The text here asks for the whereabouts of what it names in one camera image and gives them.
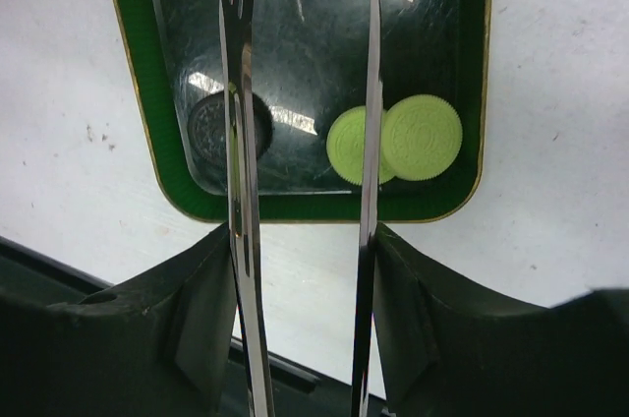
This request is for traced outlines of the green macaron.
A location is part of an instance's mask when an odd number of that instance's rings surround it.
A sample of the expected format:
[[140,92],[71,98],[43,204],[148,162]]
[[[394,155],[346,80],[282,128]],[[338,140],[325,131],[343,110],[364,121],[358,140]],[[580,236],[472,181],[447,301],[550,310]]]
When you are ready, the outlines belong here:
[[363,182],[366,109],[353,107],[332,123],[326,138],[331,167],[344,181],[355,186]]
[[456,159],[463,126],[455,108],[432,94],[417,94],[395,103],[384,116],[382,155],[396,177],[427,181]]

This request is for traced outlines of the dark chocolate macaron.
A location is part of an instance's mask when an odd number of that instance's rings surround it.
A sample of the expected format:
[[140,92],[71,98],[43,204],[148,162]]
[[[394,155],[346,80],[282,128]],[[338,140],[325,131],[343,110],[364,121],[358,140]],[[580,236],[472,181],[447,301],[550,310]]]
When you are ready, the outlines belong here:
[[[265,103],[253,96],[257,158],[268,150],[273,137],[273,121]],[[188,137],[193,152],[212,168],[226,167],[224,94],[217,92],[201,99],[188,119]]]

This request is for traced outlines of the metal tongs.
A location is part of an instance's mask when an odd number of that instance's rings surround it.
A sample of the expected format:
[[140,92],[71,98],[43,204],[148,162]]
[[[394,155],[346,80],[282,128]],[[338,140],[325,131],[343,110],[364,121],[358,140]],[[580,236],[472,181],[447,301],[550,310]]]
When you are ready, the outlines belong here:
[[[252,91],[254,0],[219,0],[230,254],[247,372],[249,412],[275,413],[261,294],[257,151]],[[380,0],[370,0],[363,184],[351,382],[353,416],[369,408],[375,232],[383,113]]]

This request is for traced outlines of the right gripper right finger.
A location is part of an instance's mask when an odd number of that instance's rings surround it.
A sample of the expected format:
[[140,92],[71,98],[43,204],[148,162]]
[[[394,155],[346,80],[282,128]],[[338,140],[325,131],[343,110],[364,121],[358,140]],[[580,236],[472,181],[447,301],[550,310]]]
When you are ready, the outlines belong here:
[[550,308],[506,296],[380,225],[373,311],[397,416],[624,416],[628,293]]

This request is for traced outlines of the dark green serving tray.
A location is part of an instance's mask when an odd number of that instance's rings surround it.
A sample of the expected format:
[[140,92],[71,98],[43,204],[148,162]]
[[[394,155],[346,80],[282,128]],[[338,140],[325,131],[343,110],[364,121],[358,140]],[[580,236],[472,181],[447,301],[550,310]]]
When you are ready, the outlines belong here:
[[[158,186],[181,213],[227,217],[226,167],[191,148],[188,119],[223,93],[219,0],[112,0]],[[394,179],[378,194],[383,221],[446,217],[481,180],[491,0],[380,0],[383,104],[416,94],[448,101],[463,126],[448,169],[427,181]],[[366,99],[370,0],[255,0],[253,93],[273,137],[257,159],[266,222],[353,222],[358,186],[331,167],[326,138],[336,118]]]

